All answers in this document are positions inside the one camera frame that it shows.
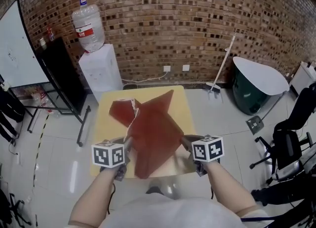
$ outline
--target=tabletop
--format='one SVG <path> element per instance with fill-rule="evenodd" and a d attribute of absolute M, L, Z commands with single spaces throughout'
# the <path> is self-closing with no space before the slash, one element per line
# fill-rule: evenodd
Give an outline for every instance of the tabletop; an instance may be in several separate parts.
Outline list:
<path fill-rule="evenodd" d="M 109 115 L 109 110 L 113 101 L 119 99 L 135 98 L 140 103 L 144 103 L 170 90 L 174 91 L 168 110 L 169 115 L 178 124 L 185 135 L 196 134 L 183 86 L 140 88 L 111 91 L 102 95 L 94 127 L 93 142 L 91 144 L 97 144 L 105 139 L 111 140 L 124 137 L 126 135 L 127 128 Z M 174 156 L 169 158 L 159 169 L 151 174 L 150 178 L 194 172 L 195 168 L 191 166 L 190 162 L 187 161 L 188 156 L 189 152 L 187 152 L 181 145 L 175 152 Z M 130 162 L 127 165 L 125 178 L 135 178 L 135 150 L 131 150 L 129 158 Z M 92 164 L 92 161 L 90 164 L 90 174 L 92 176 L 97 176 L 99 174 L 100 167 Z"/>

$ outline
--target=red label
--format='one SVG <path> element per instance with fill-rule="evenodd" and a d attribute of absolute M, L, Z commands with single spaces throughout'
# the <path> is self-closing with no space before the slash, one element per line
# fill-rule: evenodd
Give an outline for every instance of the red label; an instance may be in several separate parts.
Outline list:
<path fill-rule="evenodd" d="M 83 37 L 86 37 L 86 36 L 90 36 L 92 34 L 93 34 L 93 29 L 90 28 L 90 29 L 88 29 L 86 31 L 82 31 L 80 33 L 77 33 L 77 36 L 78 36 L 78 38 L 83 38 Z"/>

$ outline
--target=forearm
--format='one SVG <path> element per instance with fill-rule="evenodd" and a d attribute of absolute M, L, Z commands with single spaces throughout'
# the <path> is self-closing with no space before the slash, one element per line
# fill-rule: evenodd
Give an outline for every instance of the forearm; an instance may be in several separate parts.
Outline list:
<path fill-rule="evenodd" d="M 93 181 L 75 204 L 70 225 L 99 227 L 105 219 L 116 170 L 105 169 Z"/>
<path fill-rule="evenodd" d="M 218 202 L 239 216 L 257 208 L 252 195 L 218 162 L 204 167 Z"/>

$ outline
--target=white cable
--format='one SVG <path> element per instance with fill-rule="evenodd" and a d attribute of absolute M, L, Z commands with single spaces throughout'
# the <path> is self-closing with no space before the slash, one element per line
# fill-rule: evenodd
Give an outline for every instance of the white cable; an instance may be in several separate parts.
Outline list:
<path fill-rule="evenodd" d="M 161 76 L 161 77 L 149 78 L 149 79 L 147 79 L 147 80 L 124 80 L 124 79 L 122 79 L 122 80 L 124 80 L 124 81 L 130 81 L 130 82 L 144 82 L 144 81 L 148 81 L 148 80 L 154 80 L 154 79 L 163 78 L 163 77 L 165 77 L 168 73 L 169 73 L 169 72 L 166 72 L 166 73 L 165 73 L 163 76 Z"/>

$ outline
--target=electrical outlet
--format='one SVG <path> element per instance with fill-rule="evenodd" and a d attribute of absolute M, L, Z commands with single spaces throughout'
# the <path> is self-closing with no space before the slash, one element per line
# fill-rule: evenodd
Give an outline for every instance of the electrical outlet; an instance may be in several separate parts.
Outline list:
<path fill-rule="evenodd" d="M 163 71 L 164 72 L 170 72 L 171 71 L 171 66 L 163 66 Z"/>
<path fill-rule="evenodd" d="M 189 71 L 190 70 L 190 65 L 183 65 L 182 66 L 182 71 L 183 72 L 187 72 L 187 71 Z"/>

